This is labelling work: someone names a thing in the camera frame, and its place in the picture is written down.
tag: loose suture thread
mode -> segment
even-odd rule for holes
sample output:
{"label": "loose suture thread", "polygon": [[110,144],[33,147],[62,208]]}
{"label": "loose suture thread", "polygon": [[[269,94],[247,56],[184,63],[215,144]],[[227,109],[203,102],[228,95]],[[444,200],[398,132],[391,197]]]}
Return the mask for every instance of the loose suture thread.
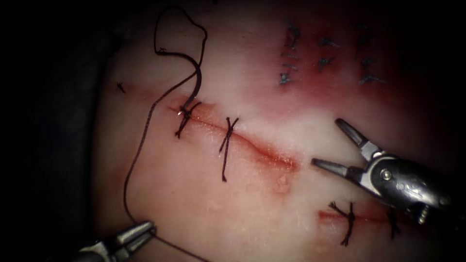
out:
{"label": "loose suture thread", "polygon": [[[167,50],[165,48],[160,48],[159,50],[157,50],[157,46],[156,46],[156,36],[157,36],[157,28],[159,26],[159,23],[160,23],[160,19],[162,17],[162,15],[169,9],[176,9],[176,10],[179,10],[181,11],[184,16],[189,20],[189,22],[191,22],[191,24],[193,24],[194,26],[200,28],[203,32],[204,32],[204,39],[202,41],[202,49],[201,49],[201,54],[200,54],[200,59],[199,59],[199,63],[197,63],[192,57],[186,55],[186,54],[183,54],[183,53],[178,53],[178,52],[167,52]],[[204,51],[205,51],[205,43],[207,41],[207,31],[204,29],[204,27],[202,27],[201,25],[195,23],[193,21],[193,19],[191,19],[191,17],[186,13],[186,11],[180,7],[180,6],[177,6],[177,5],[169,5],[167,7],[165,7],[164,9],[162,9],[159,13],[159,16],[157,18],[157,22],[155,24],[155,29],[154,29],[154,51],[157,55],[163,55],[163,56],[178,56],[178,57],[181,57],[181,58],[184,58],[186,60],[188,60],[192,65],[193,67],[195,68],[195,71],[190,75],[188,76],[187,78],[185,78],[183,81],[179,82],[177,85],[173,86],[172,88],[168,89],[167,91],[165,91],[165,93],[160,96],[153,104],[152,106],[150,107],[150,110],[149,110],[149,114],[148,114],[148,117],[147,117],[147,120],[146,120],[146,125],[144,127],[144,131],[143,131],[143,134],[142,134],[142,138],[141,138],[141,142],[139,143],[139,147],[137,149],[137,152],[136,152],[136,155],[133,159],[133,162],[131,163],[131,166],[130,166],[130,169],[128,171],[128,174],[126,175],[126,179],[125,179],[125,183],[124,183],[124,186],[123,186],[123,205],[124,205],[124,208],[125,208],[125,212],[126,214],[128,215],[128,217],[132,220],[133,223],[137,223],[136,219],[133,217],[133,215],[131,214],[130,210],[129,210],[129,207],[128,207],[128,202],[127,202],[127,190],[128,190],[128,184],[129,184],[129,181],[130,181],[130,177],[131,177],[131,174],[133,173],[133,170],[134,170],[134,166],[137,162],[137,159],[141,153],[141,150],[142,150],[142,146],[144,145],[144,141],[146,139],[146,135],[147,135],[147,131],[149,129],[149,124],[150,124],[150,120],[152,118],[152,113],[155,109],[155,107],[157,106],[157,104],[162,101],[168,94],[170,94],[173,90],[175,90],[176,88],[178,88],[179,86],[183,85],[184,83],[186,83],[188,80],[190,80],[191,78],[193,78],[194,76],[197,76],[197,80],[196,80],[196,85],[194,87],[194,90],[193,92],[191,93],[191,95],[188,97],[188,99],[186,100],[186,102],[184,103],[183,106],[180,107],[180,112],[178,113],[178,115],[180,115],[181,113],[184,113],[183,114],[183,119],[180,123],[180,128],[178,129],[178,131],[175,133],[175,135],[180,138],[180,134],[183,130],[183,128],[186,126],[190,116],[191,116],[191,113],[192,111],[194,110],[195,107],[197,107],[199,103],[197,103],[196,105],[194,105],[190,110],[187,110],[187,107],[191,104],[191,102],[196,98],[199,90],[200,90],[200,86],[201,86],[201,81],[202,81],[202,74],[201,74],[201,70],[200,70],[200,65],[202,64],[202,59],[204,57]],[[203,261],[203,262],[208,262],[208,260],[198,256],[198,255],[195,255],[183,248],[180,248],[158,236],[156,236],[155,234],[153,234],[153,237],[175,249],[177,249],[178,251],[192,257],[192,258],[195,258],[199,261]]]}

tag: interrupted suture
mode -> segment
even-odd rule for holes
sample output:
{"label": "interrupted suture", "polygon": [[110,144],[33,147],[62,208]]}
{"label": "interrupted suture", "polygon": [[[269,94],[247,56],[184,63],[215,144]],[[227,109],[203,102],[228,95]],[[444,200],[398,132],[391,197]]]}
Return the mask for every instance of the interrupted suture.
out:
{"label": "interrupted suture", "polygon": [[335,57],[331,57],[331,58],[322,58],[319,60],[319,62],[317,63],[318,66],[319,66],[319,73],[322,71],[322,69],[324,69],[324,66],[325,65],[328,65],[330,64],[330,62],[335,59]]}
{"label": "interrupted suture", "polygon": [[227,134],[225,135],[225,138],[223,139],[222,145],[220,146],[220,149],[218,150],[218,153],[220,154],[223,150],[223,146],[225,146],[225,155],[223,158],[223,167],[222,167],[222,182],[226,182],[227,178],[225,177],[225,167],[227,166],[227,155],[228,155],[228,145],[230,144],[230,137],[233,134],[233,127],[234,125],[238,122],[239,118],[237,117],[233,124],[230,123],[230,118],[227,117],[227,123],[228,123],[228,130]]}
{"label": "interrupted suture", "polygon": [[348,242],[350,240],[351,232],[353,231],[354,220],[356,219],[356,217],[354,216],[354,213],[353,213],[353,202],[349,203],[349,212],[348,213],[345,213],[345,212],[341,211],[341,209],[339,209],[336,206],[335,201],[331,202],[329,204],[329,207],[332,208],[333,210],[337,211],[340,215],[342,215],[343,217],[345,217],[348,220],[348,231],[346,232],[345,238],[340,243],[340,245],[342,245],[342,246],[348,246]]}
{"label": "interrupted suture", "polygon": [[365,74],[363,75],[363,78],[359,81],[359,85],[362,85],[366,82],[371,82],[371,81],[377,81],[379,83],[387,83],[387,81],[380,79],[373,74]]}
{"label": "interrupted suture", "polygon": [[126,94],[125,90],[123,89],[123,83],[119,82],[116,84],[116,89],[118,90],[121,90],[121,92],[123,92],[124,94]]}

